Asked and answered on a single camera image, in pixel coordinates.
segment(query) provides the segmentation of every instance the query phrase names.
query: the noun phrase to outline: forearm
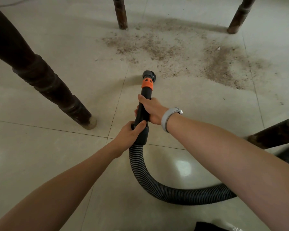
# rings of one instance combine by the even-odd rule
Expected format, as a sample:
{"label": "forearm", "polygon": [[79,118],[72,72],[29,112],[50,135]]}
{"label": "forearm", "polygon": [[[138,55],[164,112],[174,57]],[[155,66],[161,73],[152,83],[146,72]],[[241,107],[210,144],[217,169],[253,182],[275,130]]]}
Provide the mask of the forearm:
{"label": "forearm", "polygon": [[167,130],[272,230],[289,230],[289,165],[213,126],[170,116]]}
{"label": "forearm", "polygon": [[0,231],[57,231],[72,215],[118,151],[108,144],[44,183],[0,219]]}

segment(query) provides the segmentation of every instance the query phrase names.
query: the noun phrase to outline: black fabric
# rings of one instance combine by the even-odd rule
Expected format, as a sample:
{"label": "black fabric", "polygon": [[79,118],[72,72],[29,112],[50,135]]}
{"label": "black fabric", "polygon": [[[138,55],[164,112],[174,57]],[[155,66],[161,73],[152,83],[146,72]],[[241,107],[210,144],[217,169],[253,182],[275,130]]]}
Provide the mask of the black fabric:
{"label": "black fabric", "polygon": [[225,231],[216,225],[207,222],[197,222],[194,231]]}

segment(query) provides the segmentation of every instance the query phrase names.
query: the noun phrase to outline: furniture leg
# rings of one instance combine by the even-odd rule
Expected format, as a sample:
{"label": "furniture leg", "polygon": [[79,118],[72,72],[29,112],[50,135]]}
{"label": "furniture leg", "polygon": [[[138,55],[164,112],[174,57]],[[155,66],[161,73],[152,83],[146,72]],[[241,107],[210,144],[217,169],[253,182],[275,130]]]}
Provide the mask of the furniture leg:
{"label": "furniture leg", "polygon": [[113,0],[113,3],[115,4],[115,10],[116,10],[119,28],[122,30],[126,30],[127,29],[127,17],[126,17],[124,0]]}
{"label": "furniture leg", "polygon": [[229,34],[236,34],[239,31],[254,2],[255,0],[243,0],[227,29]]}
{"label": "furniture leg", "polygon": [[289,119],[251,135],[247,140],[262,149],[289,143]]}
{"label": "furniture leg", "polygon": [[57,104],[85,129],[96,126],[96,119],[74,96],[41,56],[34,54],[21,34],[0,11],[0,59],[44,97]]}

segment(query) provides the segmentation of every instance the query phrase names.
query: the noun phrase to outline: white watch band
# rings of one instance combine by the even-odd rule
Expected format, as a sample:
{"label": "white watch band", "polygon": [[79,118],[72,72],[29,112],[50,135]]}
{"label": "white watch band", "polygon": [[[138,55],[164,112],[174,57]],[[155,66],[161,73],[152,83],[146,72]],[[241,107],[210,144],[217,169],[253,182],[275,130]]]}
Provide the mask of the white watch band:
{"label": "white watch band", "polygon": [[161,126],[162,126],[163,130],[166,131],[167,133],[169,133],[167,131],[167,121],[168,121],[169,117],[174,113],[179,113],[182,115],[183,111],[177,107],[174,107],[174,108],[168,109],[162,117]]}

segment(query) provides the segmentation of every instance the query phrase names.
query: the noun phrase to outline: dark wooden leg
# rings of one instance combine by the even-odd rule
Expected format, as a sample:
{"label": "dark wooden leg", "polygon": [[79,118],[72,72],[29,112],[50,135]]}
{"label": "dark wooden leg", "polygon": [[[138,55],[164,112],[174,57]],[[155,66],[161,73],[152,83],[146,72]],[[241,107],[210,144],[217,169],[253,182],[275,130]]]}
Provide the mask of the dark wooden leg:
{"label": "dark wooden leg", "polygon": [[231,24],[227,29],[227,32],[229,34],[236,34],[239,31],[239,28],[244,23],[254,2],[255,0],[243,0],[242,4],[239,6],[237,12],[235,13],[235,16],[232,19]]}
{"label": "dark wooden leg", "polygon": [[82,127],[89,130],[96,126],[96,119],[41,56],[34,54],[21,34],[1,11],[0,59],[12,66],[16,74],[34,86],[44,97],[57,104]]}
{"label": "dark wooden leg", "polygon": [[124,0],[113,0],[113,2],[115,4],[115,10],[116,10],[119,28],[122,30],[126,30],[127,29],[127,17],[126,17]]}
{"label": "dark wooden leg", "polygon": [[247,140],[262,149],[289,143],[289,119],[251,135]]}

